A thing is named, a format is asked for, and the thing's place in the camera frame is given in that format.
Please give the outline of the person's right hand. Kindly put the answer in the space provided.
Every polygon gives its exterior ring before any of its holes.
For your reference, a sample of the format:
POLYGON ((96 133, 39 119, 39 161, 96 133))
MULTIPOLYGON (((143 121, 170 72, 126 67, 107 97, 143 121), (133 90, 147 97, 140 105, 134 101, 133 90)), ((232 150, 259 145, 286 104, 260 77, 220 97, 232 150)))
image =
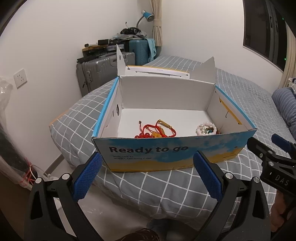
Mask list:
POLYGON ((295 198, 285 195, 277 190, 270 213, 270 226, 272 232, 276 232, 284 222, 290 218, 292 211, 290 211, 286 217, 284 213, 291 205, 295 205, 295 198))

